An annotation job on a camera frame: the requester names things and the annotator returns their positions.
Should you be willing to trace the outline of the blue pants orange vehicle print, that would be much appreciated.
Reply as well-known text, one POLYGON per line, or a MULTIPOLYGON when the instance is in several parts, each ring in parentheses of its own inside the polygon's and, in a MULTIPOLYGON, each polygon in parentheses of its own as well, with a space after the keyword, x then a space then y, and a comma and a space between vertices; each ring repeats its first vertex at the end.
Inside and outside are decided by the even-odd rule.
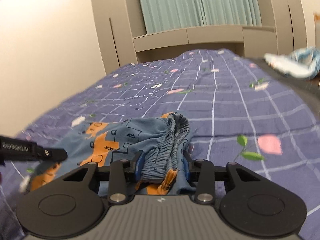
POLYGON ((86 122, 75 126, 55 148, 63 148, 63 162, 41 162, 30 177, 27 191, 34 191, 86 163, 108 166, 112 161, 145 156, 141 178, 133 189, 142 194, 178 194, 195 191, 185 177, 183 152, 193 133, 189 120, 171 112, 155 118, 131 118, 121 122, 86 122))

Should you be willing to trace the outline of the purple checked floral quilt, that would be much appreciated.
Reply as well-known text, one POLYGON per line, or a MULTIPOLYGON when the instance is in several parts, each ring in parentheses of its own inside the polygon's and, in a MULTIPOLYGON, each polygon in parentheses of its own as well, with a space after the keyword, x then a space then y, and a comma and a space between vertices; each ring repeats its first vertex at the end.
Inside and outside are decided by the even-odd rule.
POLYGON ((19 138, 52 146, 72 122, 120 122, 177 111, 190 120, 191 155, 235 159, 299 195, 304 239, 319 239, 319 118, 289 86, 227 49, 128 64, 40 116, 19 138))

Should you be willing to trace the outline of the light blue white blanket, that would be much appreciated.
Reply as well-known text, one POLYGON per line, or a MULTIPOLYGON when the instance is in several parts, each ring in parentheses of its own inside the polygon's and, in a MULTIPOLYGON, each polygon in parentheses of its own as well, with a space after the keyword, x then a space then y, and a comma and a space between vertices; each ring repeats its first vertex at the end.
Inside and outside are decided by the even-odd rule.
POLYGON ((311 80, 319 74, 319 49, 301 48, 289 55, 266 53, 265 62, 285 76, 300 80, 311 80))

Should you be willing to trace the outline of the beige built-in wardrobe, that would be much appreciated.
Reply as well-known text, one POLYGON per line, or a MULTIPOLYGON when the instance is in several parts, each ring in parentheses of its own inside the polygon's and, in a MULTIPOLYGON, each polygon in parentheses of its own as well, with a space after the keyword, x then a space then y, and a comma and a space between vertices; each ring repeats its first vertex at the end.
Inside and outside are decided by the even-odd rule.
POLYGON ((288 54, 308 45, 301 0, 258 0, 261 26, 208 25, 147 33, 140 0, 92 0, 107 72, 128 63, 177 57, 193 49, 227 48, 255 58, 288 54))

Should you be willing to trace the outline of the teal window curtain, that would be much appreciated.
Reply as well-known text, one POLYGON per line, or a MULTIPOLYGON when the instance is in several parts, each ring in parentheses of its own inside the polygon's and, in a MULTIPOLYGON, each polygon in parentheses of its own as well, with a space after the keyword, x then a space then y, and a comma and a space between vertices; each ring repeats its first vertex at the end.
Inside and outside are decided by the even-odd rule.
POLYGON ((261 26, 258 0, 140 0, 147 33, 208 25, 261 26))

